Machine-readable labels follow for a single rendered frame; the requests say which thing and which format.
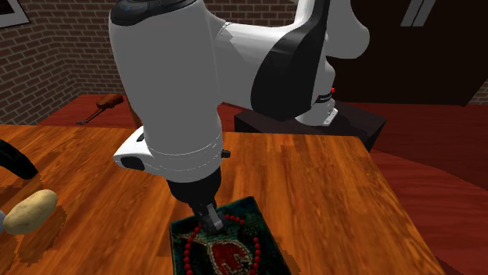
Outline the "black curved object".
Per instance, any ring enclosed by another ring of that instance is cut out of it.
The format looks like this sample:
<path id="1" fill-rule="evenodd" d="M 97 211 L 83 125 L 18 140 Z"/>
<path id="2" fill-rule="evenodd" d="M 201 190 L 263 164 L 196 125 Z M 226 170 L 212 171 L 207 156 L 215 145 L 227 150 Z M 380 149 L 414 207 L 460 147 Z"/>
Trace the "black curved object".
<path id="1" fill-rule="evenodd" d="M 2 139 L 0 139 L 0 166 L 24 180 L 29 180 L 38 174 L 34 164 L 22 152 Z"/>

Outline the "dark green patterned tray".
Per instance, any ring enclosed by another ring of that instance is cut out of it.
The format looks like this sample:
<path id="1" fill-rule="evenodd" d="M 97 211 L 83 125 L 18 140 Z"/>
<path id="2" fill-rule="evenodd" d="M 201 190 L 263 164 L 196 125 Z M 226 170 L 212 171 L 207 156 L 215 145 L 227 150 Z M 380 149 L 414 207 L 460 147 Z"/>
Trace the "dark green patterned tray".
<path id="1" fill-rule="evenodd" d="M 225 227 L 216 234 L 194 216 L 170 225 L 173 275 L 291 275 L 254 197 L 217 211 Z"/>

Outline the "yellow potato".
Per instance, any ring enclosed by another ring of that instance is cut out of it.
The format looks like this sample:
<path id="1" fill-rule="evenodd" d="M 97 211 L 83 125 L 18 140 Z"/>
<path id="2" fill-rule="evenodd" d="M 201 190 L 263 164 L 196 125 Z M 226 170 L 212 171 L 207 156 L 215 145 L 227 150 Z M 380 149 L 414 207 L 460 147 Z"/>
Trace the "yellow potato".
<path id="1" fill-rule="evenodd" d="M 58 197 L 54 191 L 36 191 L 12 208 L 2 221 L 3 229 L 12 235 L 37 230 L 51 215 L 57 202 Z"/>

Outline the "brown handled tool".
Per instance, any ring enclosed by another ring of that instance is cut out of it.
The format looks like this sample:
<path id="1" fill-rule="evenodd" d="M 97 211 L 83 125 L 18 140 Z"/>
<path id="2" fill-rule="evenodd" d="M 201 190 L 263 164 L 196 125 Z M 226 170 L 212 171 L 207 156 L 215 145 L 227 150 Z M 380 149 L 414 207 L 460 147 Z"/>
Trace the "brown handled tool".
<path id="1" fill-rule="evenodd" d="M 103 96 L 100 100 L 96 102 L 97 110 L 92 113 L 87 119 L 79 120 L 76 122 L 77 125 L 83 125 L 89 123 L 91 120 L 97 117 L 100 113 L 103 113 L 106 109 L 113 109 L 116 105 L 124 102 L 123 95 L 120 94 L 108 94 Z"/>

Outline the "dark robot stand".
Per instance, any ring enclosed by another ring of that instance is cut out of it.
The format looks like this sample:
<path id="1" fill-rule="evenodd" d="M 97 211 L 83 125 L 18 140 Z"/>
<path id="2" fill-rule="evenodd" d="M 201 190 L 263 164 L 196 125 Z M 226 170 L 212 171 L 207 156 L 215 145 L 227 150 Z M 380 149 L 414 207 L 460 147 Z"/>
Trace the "dark robot stand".
<path id="1" fill-rule="evenodd" d="M 329 126 L 307 126 L 295 119 L 279 122 L 254 111 L 235 115 L 235 131 L 265 134 L 316 134 L 358 137 L 370 152 L 386 118 L 359 109 L 343 102 L 337 102 L 338 114 Z"/>

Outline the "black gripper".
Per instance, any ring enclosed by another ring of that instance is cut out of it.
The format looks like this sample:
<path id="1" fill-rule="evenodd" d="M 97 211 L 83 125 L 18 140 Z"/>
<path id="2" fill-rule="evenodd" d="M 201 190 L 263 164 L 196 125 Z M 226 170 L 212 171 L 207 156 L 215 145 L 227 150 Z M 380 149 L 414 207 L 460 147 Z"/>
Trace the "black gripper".
<path id="1" fill-rule="evenodd" d="M 215 170 L 202 180 L 189 183 L 178 183 L 167 180 L 171 194 L 180 202 L 184 202 L 194 212 L 199 227 L 210 233 L 219 233 L 225 227 L 225 216 L 217 212 L 215 195 L 221 186 L 221 168 Z"/>

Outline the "framed wall picture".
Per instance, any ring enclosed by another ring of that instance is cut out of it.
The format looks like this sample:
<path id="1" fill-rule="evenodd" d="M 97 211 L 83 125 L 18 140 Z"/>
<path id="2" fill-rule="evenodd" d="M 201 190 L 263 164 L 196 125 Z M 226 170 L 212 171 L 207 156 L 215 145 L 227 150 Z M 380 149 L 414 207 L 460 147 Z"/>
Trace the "framed wall picture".
<path id="1" fill-rule="evenodd" d="M 30 23 L 19 0 L 0 0 L 0 29 Z"/>

